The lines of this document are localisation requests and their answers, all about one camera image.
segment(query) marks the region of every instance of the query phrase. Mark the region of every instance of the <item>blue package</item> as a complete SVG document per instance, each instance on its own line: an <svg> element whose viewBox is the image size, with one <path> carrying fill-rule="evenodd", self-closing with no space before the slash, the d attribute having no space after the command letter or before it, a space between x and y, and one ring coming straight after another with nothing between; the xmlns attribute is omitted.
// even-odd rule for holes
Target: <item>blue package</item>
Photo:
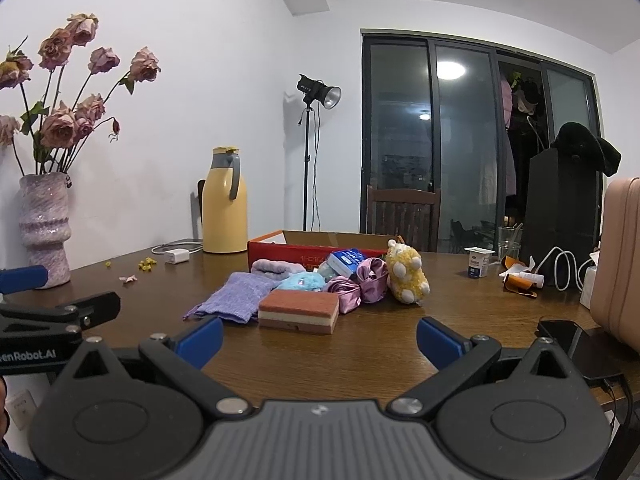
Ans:
<svg viewBox="0 0 640 480"><path fill-rule="evenodd" d="M324 278L317 272L299 272L282 280L276 288L280 290L310 290L320 292L324 289Z"/></svg>
<svg viewBox="0 0 640 480"><path fill-rule="evenodd" d="M358 268L358 265L366 259L366 256L357 249L346 249L329 254L326 262L341 276L349 278Z"/></svg>

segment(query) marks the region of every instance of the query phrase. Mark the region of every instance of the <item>black speaker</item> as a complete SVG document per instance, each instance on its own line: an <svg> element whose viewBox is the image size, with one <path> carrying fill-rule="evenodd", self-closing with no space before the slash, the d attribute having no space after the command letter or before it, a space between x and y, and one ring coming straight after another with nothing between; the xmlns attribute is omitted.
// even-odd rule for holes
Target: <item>black speaker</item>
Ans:
<svg viewBox="0 0 640 480"><path fill-rule="evenodd" d="M553 247L571 251L577 267L589 259L599 231L598 179L600 173L590 169L580 158L549 148L530 160L527 209L522 232L520 260L536 264ZM554 282L552 254L539 270L545 284ZM572 286L575 286L572 262ZM558 262L558 284L564 286L568 268L564 256Z"/></svg>

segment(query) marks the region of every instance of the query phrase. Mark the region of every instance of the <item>purple knitted cloth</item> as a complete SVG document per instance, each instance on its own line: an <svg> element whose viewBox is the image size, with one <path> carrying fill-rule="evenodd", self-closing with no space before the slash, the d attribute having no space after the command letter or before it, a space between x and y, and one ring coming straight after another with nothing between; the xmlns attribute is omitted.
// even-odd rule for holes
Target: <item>purple knitted cloth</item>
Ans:
<svg viewBox="0 0 640 480"><path fill-rule="evenodd" d="M248 323L251 316L258 312L258 304L262 298L279 283L248 272L233 272L220 290L214 292L204 303L193 307L182 318L217 314L222 319Z"/></svg>

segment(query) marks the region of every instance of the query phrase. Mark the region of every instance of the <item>pink ceramic vase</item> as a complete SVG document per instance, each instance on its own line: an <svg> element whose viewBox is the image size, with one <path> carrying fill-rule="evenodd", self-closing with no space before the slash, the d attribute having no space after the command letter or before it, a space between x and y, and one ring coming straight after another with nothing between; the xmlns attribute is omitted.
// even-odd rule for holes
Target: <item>pink ceramic vase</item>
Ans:
<svg viewBox="0 0 640 480"><path fill-rule="evenodd" d="M71 237L64 173L28 174L20 179L20 235L29 263L49 271L43 288L71 279L64 242Z"/></svg>

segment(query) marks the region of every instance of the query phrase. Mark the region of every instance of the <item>purple satin fabric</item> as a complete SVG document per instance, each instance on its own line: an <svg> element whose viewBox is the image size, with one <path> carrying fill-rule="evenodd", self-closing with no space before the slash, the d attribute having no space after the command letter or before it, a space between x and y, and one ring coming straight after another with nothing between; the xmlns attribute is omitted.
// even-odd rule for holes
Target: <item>purple satin fabric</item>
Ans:
<svg viewBox="0 0 640 480"><path fill-rule="evenodd" d="M356 269L356 283L343 276L332 278L327 284L327 292L338 294L341 314L351 312L360 303L376 303L385 297L386 263L380 258L367 258Z"/></svg>

